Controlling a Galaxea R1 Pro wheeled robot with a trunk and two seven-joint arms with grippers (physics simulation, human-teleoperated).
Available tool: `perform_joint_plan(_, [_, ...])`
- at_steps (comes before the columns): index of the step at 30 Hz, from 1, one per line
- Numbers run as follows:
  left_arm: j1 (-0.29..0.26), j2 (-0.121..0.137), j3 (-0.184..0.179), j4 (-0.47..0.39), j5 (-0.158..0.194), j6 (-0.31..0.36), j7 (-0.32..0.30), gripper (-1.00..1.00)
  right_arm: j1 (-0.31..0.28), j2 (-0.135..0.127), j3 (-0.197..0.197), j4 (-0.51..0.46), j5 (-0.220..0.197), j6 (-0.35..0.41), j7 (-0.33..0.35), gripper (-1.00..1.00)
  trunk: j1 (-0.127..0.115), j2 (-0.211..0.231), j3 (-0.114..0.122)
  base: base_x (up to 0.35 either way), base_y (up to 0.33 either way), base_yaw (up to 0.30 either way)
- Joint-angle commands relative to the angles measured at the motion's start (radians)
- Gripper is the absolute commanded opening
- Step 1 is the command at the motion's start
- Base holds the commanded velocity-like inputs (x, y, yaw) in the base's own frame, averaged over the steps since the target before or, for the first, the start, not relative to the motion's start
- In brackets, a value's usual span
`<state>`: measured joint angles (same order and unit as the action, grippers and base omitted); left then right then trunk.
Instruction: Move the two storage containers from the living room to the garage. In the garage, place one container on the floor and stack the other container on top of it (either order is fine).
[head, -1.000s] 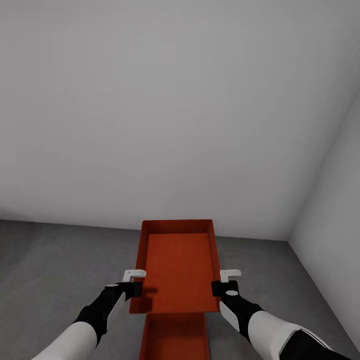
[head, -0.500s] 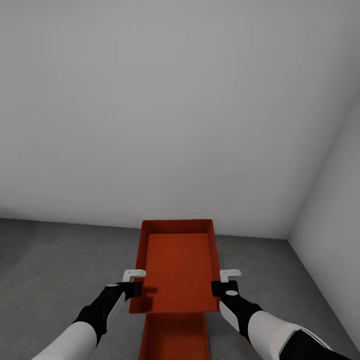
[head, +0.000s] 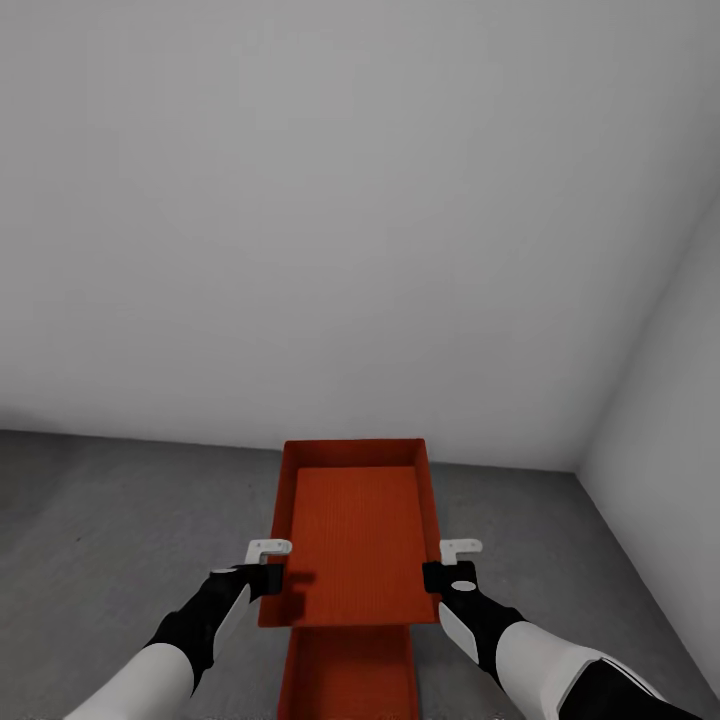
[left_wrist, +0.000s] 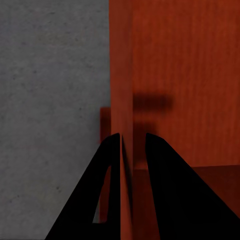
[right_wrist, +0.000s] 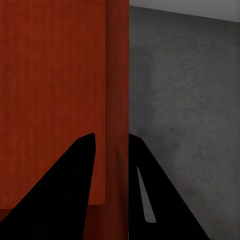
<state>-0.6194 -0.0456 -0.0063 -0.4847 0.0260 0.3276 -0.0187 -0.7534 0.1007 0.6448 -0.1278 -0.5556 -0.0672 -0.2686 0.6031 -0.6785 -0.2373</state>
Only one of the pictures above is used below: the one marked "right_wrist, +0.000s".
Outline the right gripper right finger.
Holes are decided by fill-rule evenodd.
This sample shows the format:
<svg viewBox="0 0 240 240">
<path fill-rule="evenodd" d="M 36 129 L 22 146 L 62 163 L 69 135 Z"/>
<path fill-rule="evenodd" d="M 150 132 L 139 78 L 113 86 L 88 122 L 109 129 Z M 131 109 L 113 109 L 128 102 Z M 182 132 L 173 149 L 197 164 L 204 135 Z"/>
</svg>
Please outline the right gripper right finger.
<svg viewBox="0 0 240 240">
<path fill-rule="evenodd" d="M 128 134 L 128 240 L 210 240 L 145 142 Z M 155 223 L 145 220 L 137 167 Z"/>
</svg>

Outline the storage box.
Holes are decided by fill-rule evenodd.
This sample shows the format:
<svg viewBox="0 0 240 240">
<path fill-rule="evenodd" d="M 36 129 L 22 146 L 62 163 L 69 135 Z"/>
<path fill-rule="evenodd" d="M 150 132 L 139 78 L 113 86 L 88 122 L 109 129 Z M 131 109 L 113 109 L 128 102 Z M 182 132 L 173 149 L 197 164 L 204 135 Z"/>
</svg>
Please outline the storage box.
<svg viewBox="0 0 240 240">
<path fill-rule="evenodd" d="M 129 0 L 0 0 L 0 223 L 95 134 L 82 240 L 129 240 Z"/>
</svg>

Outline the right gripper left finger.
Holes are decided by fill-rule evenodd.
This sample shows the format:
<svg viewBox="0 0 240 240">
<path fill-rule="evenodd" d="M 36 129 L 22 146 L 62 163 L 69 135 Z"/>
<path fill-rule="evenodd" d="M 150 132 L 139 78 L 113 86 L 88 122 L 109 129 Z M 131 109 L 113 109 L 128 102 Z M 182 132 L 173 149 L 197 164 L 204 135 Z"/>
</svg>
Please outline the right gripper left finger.
<svg viewBox="0 0 240 240">
<path fill-rule="evenodd" d="M 83 240 L 95 134 L 78 138 L 0 223 L 0 240 Z"/>
</svg>

